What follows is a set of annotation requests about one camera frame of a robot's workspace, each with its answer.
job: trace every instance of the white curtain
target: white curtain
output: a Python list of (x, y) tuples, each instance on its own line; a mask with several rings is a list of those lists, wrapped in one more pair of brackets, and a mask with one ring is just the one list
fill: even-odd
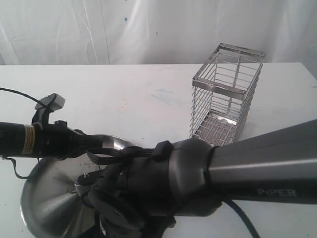
[(314, 70), (316, 23), (316, 0), (0, 0), (0, 59), (202, 63), (224, 42)]

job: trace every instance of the metal wire basket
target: metal wire basket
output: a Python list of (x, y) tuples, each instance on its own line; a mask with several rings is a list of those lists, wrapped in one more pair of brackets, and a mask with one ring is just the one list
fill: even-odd
[(191, 137), (212, 146), (237, 140), (265, 53), (220, 44), (193, 78)]

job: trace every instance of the metal frame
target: metal frame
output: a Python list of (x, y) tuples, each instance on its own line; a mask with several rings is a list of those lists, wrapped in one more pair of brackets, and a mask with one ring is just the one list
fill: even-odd
[(237, 140), (265, 53), (220, 44), (193, 78), (191, 137), (212, 146)]

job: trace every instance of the white tabletop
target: white tabletop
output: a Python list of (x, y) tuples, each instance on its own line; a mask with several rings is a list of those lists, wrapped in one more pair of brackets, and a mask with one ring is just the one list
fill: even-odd
[[(112, 134), (136, 145), (188, 138), (191, 78), (197, 64), (180, 65), (33, 65), (0, 66), (0, 87), (42, 98), (56, 92), (66, 99), (51, 114), (88, 134)], [(265, 63), (247, 122), (246, 139), (317, 118), (317, 81), (301, 63)], [(0, 92), (0, 121), (30, 124), (35, 103)], [(26, 175), (35, 159), (18, 159)], [(33, 237), (20, 216), (24, 184), (12, 164), (0, 166), (0, 227), (3, 237)], [(317, 206), (238, 201), (264, 238), (309, 238), (317, 234)], [(207, 218), (177, 218), (166, 238), (251, 237), (239, 217), (226, 205)]]

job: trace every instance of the black wire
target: black wire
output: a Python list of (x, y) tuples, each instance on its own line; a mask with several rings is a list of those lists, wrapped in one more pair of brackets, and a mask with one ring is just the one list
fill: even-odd
[(8, 89), (8, 88), (0, 88), (0, 90), (6, 91), (6, 92), (10, 92), (10, 93), (19, 94), (19, 95), (21, 95), (21, 96), (24, 96), (24, 97), (26, 97), (26, 98), (28, 98), (28, 99), (33, 100), (34, 102), (37, 102), (38, 104), (40, 104), (40, 105), (43, 106), (44, 108), (47, 108), (47, 106), (46, 106), (44, 103), (40, 102), (39, 100), (37, 100), (37, 99), (35, 99), (35, 98), (33, 98), (33, 97), (31, 97), (31, 96), (25, 94), (25, 93), (21, 93), (21, 92), (19, 92), (19, 91), (12, 90), (12, 89)]
[(256, 228), (253, 226), (252, 222), (248, 218), (248, 216), (244, 213), (244, 211), (236, 204), (234, 201), (230, 199), (223, 199), (224, 203), (226, 203), (228, 206), (230, 206), (241, 218), (241, 220), (244, 222), (246, 227), (248, 228), (252, 238), (260, 238), (259, 233), (257, 232)]
[[(158, 227), (158, 230), (156, 232), (155, 238), (161, 238), (162, 237), (164, 231), (167, 228), (166, 226), (168, 225), (168, 222), (170, 221), (170, 219), (172, 217), (174, 217), (176, 213), (178, 213), (186, 204), (191, 202), (193, 199), (195, 199), (195, 196), (188, 196), (186, 199), (184, 199), (184, 201), (182, 203), (177, 204), (176, 206), (174, 206), (170, 210), (170, 212), (164, 218), (163, 222)], [(260, 238), (260, 235), (257, 232), (257, 230), (255, 229), (255, 227), (253, 226), (252, 222), (250, 221), (248, 216), (244, 213), (244, 211), (238, 206), (238, 204), (236, 204), (234, 201), (232, 201), (230, 199), (226, 199), (226, 198), (222, 198), (222, 201), (224, 203), (226, 203), (228, 206), (230, 206), (239, 215), (239, 217), (241, 218), (243, 223), (248, 228), (252, 238)]]
[(37, 167), (36, 167), (36, 171), (32, 174), (32, 175), (29, 175), (29, 176), (21, 176), (17, 173), (16, 171), (16, 160), (13, 159), (13, 158), (8, 158), (8, 157), (4, 157), (3, 159), (5, 160), (10, 160), (12, 163), (13, 163), (13, 169), (14, 169), (14, 173), (15, 173), (15, 176), (17, 176), (19, 179), (29, 179), (31, 177), (33, 177), (34, 175), (36, 175), (36, 173), (39, 171), (39, 167), (40, 167), (40, 158), (36, 158), (38, 160), (38, 164), (37, 164)]
[[(137, 157), (151, 156), (153, 149), (139, 148), (130, 153), (123, 153), (122, 151), (113, 148), (93, 148), (86, 151), (89, 159), (97, 165), (112, 165), (122, 163)], [(101, 157), (96, 154), (109, 155), (110, 157)]]

